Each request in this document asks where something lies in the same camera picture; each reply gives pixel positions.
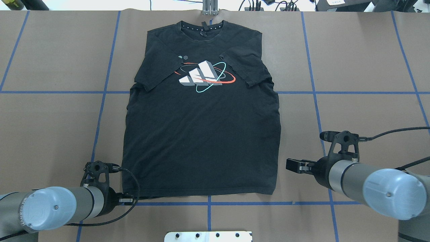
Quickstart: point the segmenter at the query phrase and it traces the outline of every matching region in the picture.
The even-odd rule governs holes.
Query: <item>black cable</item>
[[[243,5],[243,3],[245,2],[245,0],[243,0],[242,1],[242,3],[240,4],[240,7],[239,7],[239,10],[238,11],[240,11],[240,9],[242,8],[242,5]]]
[[[279,5],[280,5],[281,3],[285,3],[285,8],[287,8],[287,6],[288,6],[287,1],[281,1],[281,2],[279,2],[279,3],[278,3],[278,5],[276,6],[276,8],[275,8],[275,12],[276,12],[276,10],[278,10],[278,7],[279,7]]]
[[[191,0],[176,0],[176,1],[190,2],[190,3],[203,3],[203,2],[199,2],[199,1],[191,1]]]
[[[293,7],[295,8],[295,9],[293,9],[293,11],[297,11],[297,4],[295,4],[296,2],[298,2],[298,0],[296,0],[295,2],[293,2]]]
[[[133,203],[133,206],[131,206],[131,208],[129,210],[127,210],[127,212],[125,212],[123,215],[117,217],[116,219],[110,220],[108,222],[103,222],[103,223],[69,223],[69,224],[66,224],[66,225],[69,225],[69,226],[101,226],[101,225],[106,225],[106,224],[109,224],[109,223],[113,223],[113,222],[118,221],[118,220],[122,219],[123,217],[125,217],[136,206],[137,202],[139,201],[140,184],[137,181],[137,178],[133,175],[133,173],[131,171],[129,171],[129,170],[125,169],[125,168],[122,168],[122,169],[123,169],[123,171],[128,172],[133,177],[133,179],[134,179],[134,181],[136,182],[136,185],[137,185],[137,198],[136,198],[136,201]]]
[[[297,8],[297,5],[295,4],[296,2],[298,2],[298,0],[296,0],[295,2],[291,0],[290,3],[288,4],[288,7],[285,8],[284,11],[294,11],[294,6]]]
[[[411,162],[409,164],[403,165],[401,167],[397,167],[396,170],[403,171],[405,169],[408,169],[409,167],[412,167],[414,165],[418,165],[418,164],[424,163],[426,161],[430,161],[430,156],[428,156],[426,158],[422,158],[421,160],[417,160],[417,161]]]
[[[282,3],[282,2],[273,2],[273,3]]]
[[[383,136],[383,135],[386,135],[386,134],[389,134],[389,133],[400,132],[400,131],[409,131],[409,130],[428,130],[428,129],[430,129],[430,127],[411,127],[411,128],[403,128],[403,129],[390,130],[390,131],[387,131],[387,132],[380,133],[380,134],[378,134],[378,135],[376,135],[376,136],[373,136],[373,137],[358,137],[358,141],[359,141],[359,142],[371,141],[371,140],[374,140],[374,139],[376,139],[376,138],[379,138],[379,137],[381,137],[381,136]]]
[[[8,235],[8,236],[5,236],[5,237],[1,237],[0,241],[6,240],[6,239],[10,239],[10,238],[13,238],[13,237],[16,237],[16,236],[19,236],[19,235],[23,235],[23,234],[28,234],[28,232],[27,231],[22,231],[22,232],[19,232],[19,233],[14,233],[14,234],[11,234],[11,235]]]

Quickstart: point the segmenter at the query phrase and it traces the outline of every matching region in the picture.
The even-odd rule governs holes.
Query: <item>neckline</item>
[[[217,35],[215,35],[213,38],[208,39],[208,40],[195,40],[195,39],[191,38],[190,36],[188,36],[187,34],[185,34],[185,33],[182,31],[182,28],[183,28],[183,27],[188,27],[188,28],[191,28],[191,29],[193,29],[193,30],[194,30],[194,29],[196,29],[196,30],[204,30],[204,27],[203,27],[203,26],[192,25],[192,24],[187,23],[187,22],[185,22],[185,21],[179,21],[179,22],[176,24],[176,26],[177,26],[176,30],[178,31],[178,34],[179,34],[181,37],[185,38],[186,40],[188,40],[188,41],[190,41],[190,42],[192,42],[192,43],[204,44],[204,43],[211,43],[211,42],[215,41],[216,39],[218,39],[218,38],[219,38],[219,36],[220,36],[222,33],[224,33],[224,28],[227,26],[227,23],[228,23],[227,21],[223,20],[223,21],[219,22],[218,24],[208,25],[209,30],[211,30],[211,29],[218,29],[218,28],[220,28],[220,29],[221,29],[221,31],[219,31],[219,33],[218,33]]]

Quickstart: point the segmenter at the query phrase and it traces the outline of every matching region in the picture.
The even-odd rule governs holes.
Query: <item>shirt hem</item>
[[[160,190],[140,190],[139,197],[177,197],[177,196],[209,196],[227,195],[238,193],[260,193],[272,195],[275,189],[271,187],[239,187],[239,188],[216,188],[216,189],[160,189]],[[137,190],[125,190],[124,193],[137,196]]]

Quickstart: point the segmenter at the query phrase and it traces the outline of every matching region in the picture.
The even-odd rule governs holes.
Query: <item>black t-shirt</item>
[[[227,21],[148,31],[135,82],[122,166],[140,196],[273,193],[279,98],[260,32]],[[127,173],[123,192],[137,192]]]

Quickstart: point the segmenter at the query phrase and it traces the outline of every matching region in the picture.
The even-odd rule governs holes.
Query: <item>adidas logo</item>
[[[210,63],[209,61],[203,61],[199,63],[198,66],[198,68],[194,68],[188,73],[189,76],[185,76],[179,79],[179,83],[184,86],[208,86],[210,84],[214,86],[222,85],[221,82],[216,83],[218,81],[218,75],[215,72],[212,63]]]

